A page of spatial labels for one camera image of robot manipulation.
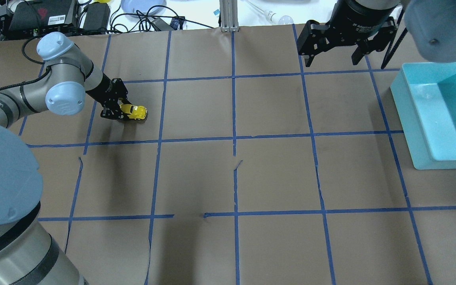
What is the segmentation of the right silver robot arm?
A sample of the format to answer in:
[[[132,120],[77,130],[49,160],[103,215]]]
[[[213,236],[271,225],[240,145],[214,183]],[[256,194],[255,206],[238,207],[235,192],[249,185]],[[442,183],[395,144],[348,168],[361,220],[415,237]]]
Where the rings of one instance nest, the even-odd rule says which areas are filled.
[[[407,34],[423,59],[456,62],[456,0],[338,0],[329,21],[306,22],[296,46],[306,67],[322,52],[356,46],[353,65],[385,51],[381,68],[386,68]]]

